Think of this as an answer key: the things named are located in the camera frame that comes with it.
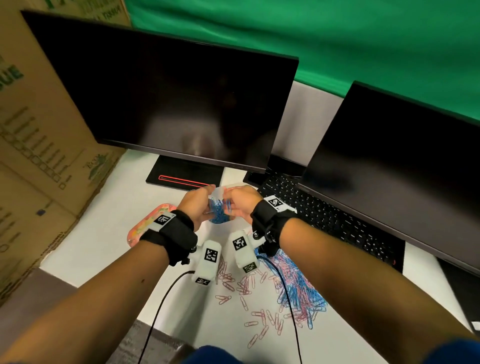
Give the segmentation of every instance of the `blue shirt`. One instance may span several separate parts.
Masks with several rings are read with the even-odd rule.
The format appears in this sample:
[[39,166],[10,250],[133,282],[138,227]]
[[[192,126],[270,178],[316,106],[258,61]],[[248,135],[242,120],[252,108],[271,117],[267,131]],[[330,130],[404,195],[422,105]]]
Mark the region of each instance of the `blue shirt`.
[[[215,346],[202,346],[182,364],[242,364],[225,350]],[[423,364],[478,364],[480,363],[480,342],[455,340],[432,351]]]

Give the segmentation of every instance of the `hand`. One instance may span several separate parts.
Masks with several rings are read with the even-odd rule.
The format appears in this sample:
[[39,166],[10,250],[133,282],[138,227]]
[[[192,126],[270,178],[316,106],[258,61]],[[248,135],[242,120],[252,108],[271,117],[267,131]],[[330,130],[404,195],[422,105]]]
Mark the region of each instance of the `hand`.
[[211,184],[198,190],[189,191],[177,207],[177,210],[184,212],[192,219],[193,231],[197,231],[202,222],[215,217],[208,206],[208,196],[214,189],[215,185]]
[[253,212],[257,204],[264,198],[251,186],[240,186],[226,188],[223,192],[223,200],[230,200],[231,210],[227,206],[224,207],[224,212],[231,216],[240,216],[246,222],[252,224],[250,214]]

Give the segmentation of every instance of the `red stripe on monitor stand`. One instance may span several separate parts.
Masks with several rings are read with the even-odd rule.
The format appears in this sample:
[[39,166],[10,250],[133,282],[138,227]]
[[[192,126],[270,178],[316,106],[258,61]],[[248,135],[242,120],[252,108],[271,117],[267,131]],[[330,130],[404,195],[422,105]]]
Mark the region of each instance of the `red stripe on monitor stand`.
[[[158,179],[160,181],[165,181],[165,182],[171,182],[171,183],[178,183],[178,184],[184,184],[186,186],[193,186],[193,187],[203,187],[203,186],[208,186],[207,183],[202,183],[202,182],[197,182],[197,181],[190,181],[190,180],[184,180],[182,178],[176,178],[176,177],[170,177],[170,176],[165,176],[163,174],[161,174]],[[192,183],[196,183],[195,184],[190,184],[190,183],[183,183],[183,182],[180,182],[180,181],[185,181],[185,182],[192,182]]]

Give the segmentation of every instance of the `computer monitor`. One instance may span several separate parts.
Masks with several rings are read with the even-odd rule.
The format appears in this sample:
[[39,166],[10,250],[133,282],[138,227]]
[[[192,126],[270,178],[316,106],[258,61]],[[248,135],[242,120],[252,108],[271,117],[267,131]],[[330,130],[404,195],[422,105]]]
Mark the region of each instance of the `computer monitor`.
[[299,187],[480,275],[478,124],[355,82]]
[[265,171],[297,58],[22,14],[98,142]]

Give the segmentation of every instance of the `keyboard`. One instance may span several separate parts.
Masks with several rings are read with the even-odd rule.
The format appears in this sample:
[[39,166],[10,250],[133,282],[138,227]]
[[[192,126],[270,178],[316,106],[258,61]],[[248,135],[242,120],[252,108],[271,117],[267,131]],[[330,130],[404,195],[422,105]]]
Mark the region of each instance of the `keyboard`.
[[402,273],[405,241],[300,190],[294,178],[269,173],[258,189],[262,197],[274,194],[296,208],[299,217],[314,228],[364,250]]

